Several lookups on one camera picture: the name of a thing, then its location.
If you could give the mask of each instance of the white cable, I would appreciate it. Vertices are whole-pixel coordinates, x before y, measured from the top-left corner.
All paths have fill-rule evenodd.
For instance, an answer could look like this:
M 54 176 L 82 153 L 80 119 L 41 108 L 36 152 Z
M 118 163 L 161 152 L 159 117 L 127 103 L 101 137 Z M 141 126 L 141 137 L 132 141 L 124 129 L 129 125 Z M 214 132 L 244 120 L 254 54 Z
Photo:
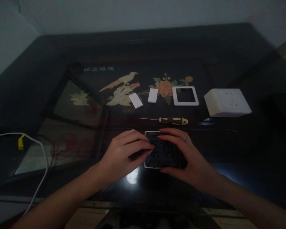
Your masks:
M 31 206 L 32 206 L 32 204 L 33 204 L 33 202 L 34 202 L 34 200 L 35 200 L 35 197 L 36 197 L 36 195 L 37 195 L 37 193 L 38 193 L 38 191 L 39 191 L 39 189 L 40 189 L 40 186 L 42 185 L 42 183 L 43 183 L 45 177 L 47 176 L 48 168 L 49 168 L 47 154 L 45 153 L 44 145 L 43 145 L 41 142 L 35 140 L 34 138 L 28 136 L 28 135 L 25 134 L 25 133 L 5 133 L 5 134 L 0 134 L 0 136 L 4 136 L 4 135 L 24 135 L 24 136 L 26 136 L 28 139 L 32 140 L 33 142 L 38 143 L 38 144 L 41 146 L 41 148 L 42 148 L 42 152 L 44 153 L 44 160 L 45 160 L 45 164 L 46 164 L 45 173 L 44 173 L 44 176 L 43 176 L 43 178 L 41 179 L 41 181 L 40 181 L 40 183 L 39 183 L 39 185 L 38 185 L 38 187 L 37 187 L 37 189 L 36 189 L 36 191 L 35 191 L 35 193 L 34 193 L 34 196 L 33 196 L 32 200 L 31 200 L 30 205 L 28 206 L 28 208 L 26 209 L 26 211 L 25 211 L 24 214 L 23 214 L 23 215 L 25 215 L 25 214 L 30 210 L 30 208 L 31 208 Z

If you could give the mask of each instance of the finger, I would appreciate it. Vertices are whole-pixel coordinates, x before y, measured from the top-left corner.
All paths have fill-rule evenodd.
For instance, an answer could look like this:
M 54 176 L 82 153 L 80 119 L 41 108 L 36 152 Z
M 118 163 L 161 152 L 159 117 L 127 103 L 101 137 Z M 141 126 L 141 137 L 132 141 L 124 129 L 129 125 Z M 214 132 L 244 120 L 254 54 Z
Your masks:
M 181 138 L 171 136 L 171 135 L 159 135 L 158 138 L 163 141 L 169 141 L 178 146 L 178 148 L 183 152 L 186 159 L 189 159 L 192 155 L 193 149 L 186 144 Z
M 149 143 L 148 138 L 145 137 L 143 134 L 139 133 L 138 131 L 131 132 L 131 133 L 127 134 L 126 136 L 119 139 L 120 144 L 122 144 L 122 145 L 126 145 L 128 143 L 132 143 L 132 142 L 135 142 L 137 140 L 143 140 L 143 141 Z
M 141 165 L 143 162 L 145 162 L 146 158 L 148 157 L 148 155 L 151 154 L 151 152 L 152 150 L 147 150 L 143 152 L 139 157 L 137 157 L 134 161 L 131 162 L 132 166 L 136 168 Z
M 192 140 L 190 136 L 187 134 L 187 132 L 184 132 L 182 130 L 175 129 L 175 128 L 164 128 L 164 129 L 160 129 L 160 131 L 162 133 L 171 134 L 173 136 L 180 137 L 183 141 L 186 141 L 186 139 L 188 139 L 186 143 L 189 146 L 194 147 Z
M 179 180 L 182 180 L 184 178 L 184 172 L 180 169 L 176 169 L 176 168 L 173 168 L 173 167 L 166 167 L 166 168 L 163 168 L 160 170 L 160 172 L 162 173 L 166 173 L 166 174 L 169 174 L 173 177 L 176 177 L 177 179 Z
M 149 144 L 148 142 L 145 142 L 143 140 L 140 141 L 136 141 L 136 142 L 132 142 L 129 143 L 127 145 L 124 145 L 122 150 L 125 152 L 125 156 L 130 156 L 132 154 L 134 154 L 135 152 L 138 152 L 139 150 L 142 149 L 154 149 L 155 146 Z
M 123 133 L 119 134 L 118 136 L 114 137 L 116 140 L 128 135 L 128 134 L 131 134 L 133 132 L 135 132 L 136 130 L 135 129 L 131 129 L 131 130 L 126 130 L 124 131 Z

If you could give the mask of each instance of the white wall socket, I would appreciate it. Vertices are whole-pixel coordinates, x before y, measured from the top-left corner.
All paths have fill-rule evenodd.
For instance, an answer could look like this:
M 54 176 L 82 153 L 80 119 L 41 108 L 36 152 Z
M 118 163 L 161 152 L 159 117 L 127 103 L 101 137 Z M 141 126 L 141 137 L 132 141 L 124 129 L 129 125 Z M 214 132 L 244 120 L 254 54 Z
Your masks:
M 252 112 L 242 91 L 237 88 L 214 88 L 204 99 L 211 117 L 239 117 Z

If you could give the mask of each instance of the yellow plug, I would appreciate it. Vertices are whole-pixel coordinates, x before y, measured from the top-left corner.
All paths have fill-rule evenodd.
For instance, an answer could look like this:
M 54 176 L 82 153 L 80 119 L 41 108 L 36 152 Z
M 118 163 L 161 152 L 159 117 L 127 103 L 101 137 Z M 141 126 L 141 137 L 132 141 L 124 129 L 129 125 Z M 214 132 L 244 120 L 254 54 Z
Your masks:
M 18 139 L 18 150 L 23 150 L 24 147 L 23 147 L 23 139 L 24 135 L 22 135 L 19 139 Z

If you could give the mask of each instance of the forearm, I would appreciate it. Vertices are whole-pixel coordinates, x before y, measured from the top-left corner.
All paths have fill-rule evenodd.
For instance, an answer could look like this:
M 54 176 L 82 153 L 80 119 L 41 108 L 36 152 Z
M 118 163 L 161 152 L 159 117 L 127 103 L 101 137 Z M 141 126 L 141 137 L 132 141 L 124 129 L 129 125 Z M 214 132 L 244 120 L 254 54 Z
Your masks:
M 223 177 L 213 196 L 240 211 L 259 229 L 286 228 L 286 210 Z
M 47 197 L 12 228 L 61 228 L 88 197 L 107 185 L 99 178 L 97 166 Z

